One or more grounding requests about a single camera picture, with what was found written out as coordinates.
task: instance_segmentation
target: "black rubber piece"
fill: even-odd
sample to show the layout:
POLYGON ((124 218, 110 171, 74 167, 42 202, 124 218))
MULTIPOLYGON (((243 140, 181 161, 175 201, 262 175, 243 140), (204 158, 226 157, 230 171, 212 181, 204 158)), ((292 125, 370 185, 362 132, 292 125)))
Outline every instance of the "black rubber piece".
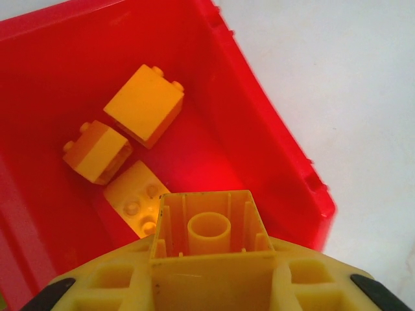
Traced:
POLYGON ((390 290, 383 286, 382 283, 360 274, 352 274, 350 275, 350 279, 382 311, 412 311, 405 303, 390 292, 390 290))
POLYGON ((68 278, 46 286, 21 311, 51 311, 75 281, 73 278, 68 278))

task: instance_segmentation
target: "building block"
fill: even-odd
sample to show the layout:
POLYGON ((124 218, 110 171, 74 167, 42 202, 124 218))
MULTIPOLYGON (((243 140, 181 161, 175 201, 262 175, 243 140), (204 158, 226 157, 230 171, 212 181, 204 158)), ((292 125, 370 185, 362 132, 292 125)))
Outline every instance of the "building block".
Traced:
POLYGON ((135 162, 104 189, 104 197, 140 237, 156 232, 160 196, 170 193, 141 161, 135 162))
POLYGON ((142 65, 104 111, 125 132, 151 148, 179 114, 183 91, 178 82, 164 79, 160 68, 142 65))
POLYGON ((57 277, 70 286, 51 310, 410 311, 366 272, 269 237, 249 191, 160 204, 155 235, 57 277))
POLYGON ((76 142, 64 146, 64 161, 77 173, 98 185, 107 184, 132 153, 128 140, 99 122, 84 123, 76 142))

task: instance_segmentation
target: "white surface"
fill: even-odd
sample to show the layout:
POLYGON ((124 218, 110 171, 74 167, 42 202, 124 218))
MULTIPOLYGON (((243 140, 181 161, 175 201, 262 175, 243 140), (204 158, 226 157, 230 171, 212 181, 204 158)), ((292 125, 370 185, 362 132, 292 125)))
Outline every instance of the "white surface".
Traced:
MULTIPOLYGON (((57 2, 0 0, 0 19, 57 2)), ((326 253, 415 308, 415 2, 329 2, 217 0, 330 186, 326 253)))

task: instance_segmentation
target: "red plastic bin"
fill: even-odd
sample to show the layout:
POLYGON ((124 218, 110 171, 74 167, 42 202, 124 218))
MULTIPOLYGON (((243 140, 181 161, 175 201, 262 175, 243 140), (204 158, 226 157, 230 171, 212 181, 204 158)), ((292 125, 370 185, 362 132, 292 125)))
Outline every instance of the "red plastic bin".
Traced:
POLYGON ((209 0, 72 0, 0 23, 0 288, 16 310, 55 275, 133 239, 62 161, 142 64, 185 87, 151 150, 172 192, 250 189, 271 236, 321 249, 335 206, 209 0))

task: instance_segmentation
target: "yellow plastic toy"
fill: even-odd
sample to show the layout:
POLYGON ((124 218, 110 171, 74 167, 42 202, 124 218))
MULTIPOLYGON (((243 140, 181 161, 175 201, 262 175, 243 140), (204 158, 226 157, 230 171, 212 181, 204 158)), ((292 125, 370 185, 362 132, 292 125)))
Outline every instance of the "yellow plastic toy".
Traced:
POLYGON ((81 136, 64 146, 64 161, 77 173, 98 185, 107 184, 119 170, 132 147, 127 138, 99 122, 85 122, 81 136))
POLYGON ((155 235, 56 278, 52 310, 379 311, 366 272, 268 237, 249 191, 166 194, 155 235))
POLYGON ((178 82, 163 78, 161 69, 142 65, 104 111, 125 132, 151 148, 179 114, 183 92, 178 82))
POLYGON ((160 196, 165 193, 170 192, 138 161, 108 184, 104 197, 131 229, 144 238, 156 232, 160 196))

